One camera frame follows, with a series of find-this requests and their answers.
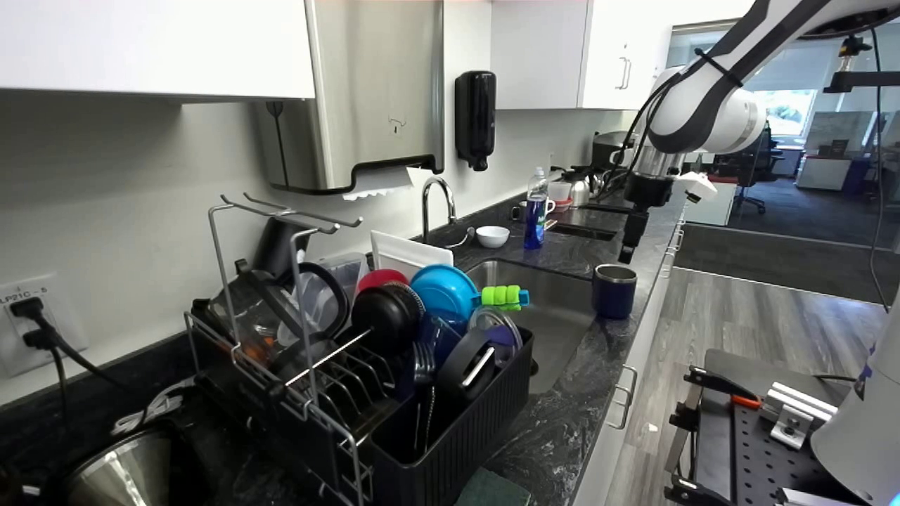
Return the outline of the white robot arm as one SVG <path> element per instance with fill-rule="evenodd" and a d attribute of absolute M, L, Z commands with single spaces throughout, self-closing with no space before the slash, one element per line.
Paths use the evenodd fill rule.
<path fill-rule="evenodd" d="M 709 50 L 664 72 L 619 148 L 619 154 L 633 148 L 619 258 L 633 258 L 650 210 L 670 199 L 679 154 L 693 148 L 734 154 L 762 135 L 762 103 L 744 88 L 754 71 L 795 38 L 850 36 L 897 13 L 900 0 L 754 0 Z"/>

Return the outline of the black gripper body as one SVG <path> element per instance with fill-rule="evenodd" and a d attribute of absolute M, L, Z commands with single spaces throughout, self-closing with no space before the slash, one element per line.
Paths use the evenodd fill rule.
<path fill-rule="evenodd" d="M 633 253 L 644 235 L 650 210 L 667 204 L 670 197 L 672 197 L 670 179 L 650 179 L 650 177 L 637 177 L 637 173 L 633 173 L 627 179 L 625 199 L 630 203 L 630 210 L 627 210 L 622 251 L 619 251 L 622 262 L 633 258 Z"/>

